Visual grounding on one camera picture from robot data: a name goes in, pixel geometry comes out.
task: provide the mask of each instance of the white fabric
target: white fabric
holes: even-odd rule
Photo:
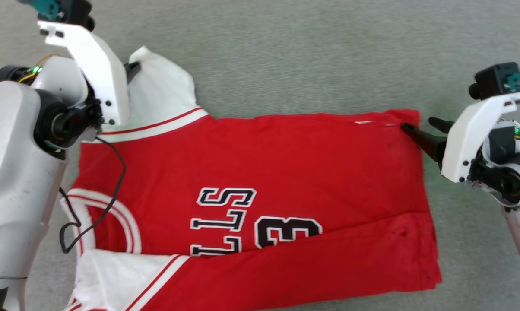
[[[169,59],[141,47],[130,56],[141,71],[128,85],[131,117],[123,126],[103,126],[104,132],[132,130],[175,118],[198,108],[193,77]]]
[[[78,281],[73,296],[82,304],[78,310],[122,311],[143,307],[185,260],[187,256],[152,256],[86,250],[76,269]],[[152,288],[159,288],[142,295],[155,279],[157,281]],[[136,300],[138,303],[128,309]]]

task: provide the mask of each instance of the yellow wire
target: yellow wire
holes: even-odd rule
[[[33,77],[35,77],[35,73],[31,73],[31,74],[23,77],[22,79],[19,79],[19,83],[22,83],[22,82],[26,81],[27,79],[31,79]]]
[[[47,55],[46,57],[40,59],[37,64],[35,65],[35,67],[39,66],[42,62],[46,61],[47,59],[49,59],[49,57],[54,57],[54,56],[60,56],[58,54],[51,54],[51,55]]]

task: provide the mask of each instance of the basketball jersey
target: basketball jersey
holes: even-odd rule
[[[78,243],[72,307],[257,310],[441,281],[422,154],[400,130],[418,112],[215,119],[183,69],[144,48],[130,61],[142,64],[132,118],[102,134],[127,171]],[[75,234],[100,217],[121,170],[106,144],[82,144],[68,193]],[[147,262],[150,275],[137,277]],[[117,267],[136,276],[92,277]]]

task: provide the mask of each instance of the gray carpet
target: gray carpet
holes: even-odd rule
[[[175,61],[193,75],[199,104],[215,116],[416,108],[425,118],[454,119],[472,102],[467,87],[476,71],[520,63],[520,0],[94,5],[96,33],[120,58],[147,45]],[[0,0],[0,67],[31,65],[52,51],[59,50],[43,44],[31,8]],[[520,120],[520,112],[515,117]],[[71,155],[65,187],[77,175],[77,151]],[[442,285],[289,310],[520,311],[520,260],[497,203],[440,177],[428,158],[425,172]],[[69,298],[74,255],[61,254],[57,241],[65,220],[57,208],[29,280],[30,311],[60,310]]]

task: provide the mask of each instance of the black cable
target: black cable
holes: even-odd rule
[[[107,142],[106,140],[103,140],[102,138],[97,137],[97,140],[100,140],[104,144],[108,145],[108,147],[110,147],[114,151],[114,153],[116,153],[116,156],[118,156],[118,159],[120,159],[120,162],[122,163],[122,173],[120,174],[118,183],[116,183],[116,188],[114,189],[114,194],[112,195],[112,199],[110,200],[110,203],[108,203],[108,205],[106,206],[105,210],[102,212],[101,216],[91,226],[89,226],[81,234],[76,236],[76,238],[74,238],[74,241],[72,241],[72,243],[68,247],[66,247],[66,244],[64,241],[64,234],[66,232],[66,229],[69,228],[70,226],[77,226],[78,228],[80,228],[82,226],[82,223],[76,216],[74,209],[72,208],[72,204],[70,203],[70,200],[68,199],[68,195],[66,195],[66,193],[64,192],[64,190],[62,188],[59,190],[60,193],[62,194],[62,196],[64,197],[64,199],[66,200],[70,213],[76,220],[76,222],[69,222],[68,224],[65,224],[64,226],[62,226],[62,228],[60,229],[60,232],[59,232],[60,247],[62,248],[62,252],[65,254],[68,254],[70,252],[70,250],[72,250],[72,248],[76,245],[76,243],[78,243],[78,241],[82,239],[84,234],[86,234],[87,232],[89,232],[90,230],[95,228],[106,217],[106,215],[108,215],[108,211],[110,210],[110,208],[112,208],[112,205],[114,205],[114,202],[116,202],[116,198],[118,197],[118,192],[120,191],[120,186],[122,185],[124,175],[126,174],[126,164],[124,163],[124,159],[122,159],[122,155],[120,155],[120,152],[118,152],[116,147],[114,147],[111,143]]]

